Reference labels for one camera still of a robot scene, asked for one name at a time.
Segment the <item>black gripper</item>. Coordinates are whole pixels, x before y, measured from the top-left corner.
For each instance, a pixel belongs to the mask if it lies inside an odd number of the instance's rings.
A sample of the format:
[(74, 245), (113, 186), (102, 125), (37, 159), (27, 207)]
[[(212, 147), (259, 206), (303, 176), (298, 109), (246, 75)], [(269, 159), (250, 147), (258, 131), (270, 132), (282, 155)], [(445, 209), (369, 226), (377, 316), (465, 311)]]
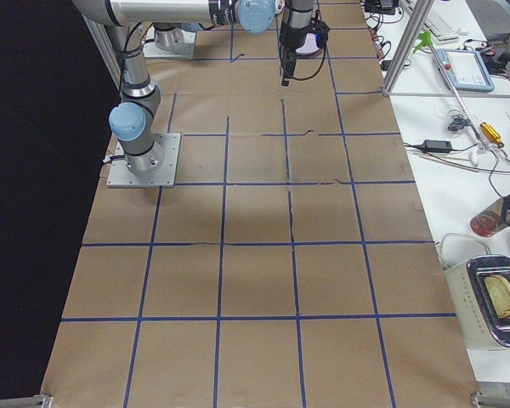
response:
[[(287, 22), (283, 22), (280, 28), (280, 68), (282, 73), (281, 85), (287, 87), (290, 81), (304, 82), (315, 78), (321, 71), (327, 53), (327, 41), (330, 27), (323, 21), (311, 19), (308, 26), (295, 29)], [(317, 70), (310, 76), (297, 77), (294, 75), (298, 59), (297, 49), (301, 48), (306, 35), (314, 34), (316, 45), (323, 50), (320, 64)]]

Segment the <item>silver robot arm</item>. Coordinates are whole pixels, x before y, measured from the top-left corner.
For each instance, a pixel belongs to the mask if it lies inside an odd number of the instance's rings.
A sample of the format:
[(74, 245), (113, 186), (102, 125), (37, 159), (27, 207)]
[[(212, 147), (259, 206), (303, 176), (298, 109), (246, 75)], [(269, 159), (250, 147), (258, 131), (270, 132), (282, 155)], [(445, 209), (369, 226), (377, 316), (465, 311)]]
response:
[[(186, 32), (211, 30), (218, 26), (240, 24), (241, 27), (259, 34), (269, 29), (278, 14), (276, 1), (210, 1), (211, 25), (201, 23), (155, 23), (153, 25), (153, 43), (160, 49), (171, 51), (184, 41)], [(295, 76), (298, 49), (311, 34), (319, 49), (326, 50), (329, 26), (320, 18), (320, 12), (314, 10), (313, 1), (285, 1), (279, 33), (281, 85), (286, 87), (291, 81), (308, 81), (314, 75)]]
[(276, 12), (274, 1), (75, 1), (74, 5), (84, 17), (105, 27), (113, 47), (122, 102), (110, 112), (109, 124), (123, 149), (127, 170), (136, 175), (155, 173), (166, 157), (151, 132), (161, 91), (147, 70), (138, 25), (238, 23), (258, 34), (269, 28)]

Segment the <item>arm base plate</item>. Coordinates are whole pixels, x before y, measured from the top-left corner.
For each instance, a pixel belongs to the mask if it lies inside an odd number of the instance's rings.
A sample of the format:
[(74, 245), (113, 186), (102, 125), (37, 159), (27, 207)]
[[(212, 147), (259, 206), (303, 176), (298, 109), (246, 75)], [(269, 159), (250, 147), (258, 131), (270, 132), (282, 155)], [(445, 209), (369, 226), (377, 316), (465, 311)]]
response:
[(144, 41), (144, 56), (153, 60), (191, 60), (196, 34), (175, 26), (154, 25)]
[(142, 156), (126, 155), (117, 144), (107, 179), (110, 188), (172, 188), (175, 184), (180, 152), (180, 133), (154, 133), (152, 149)]

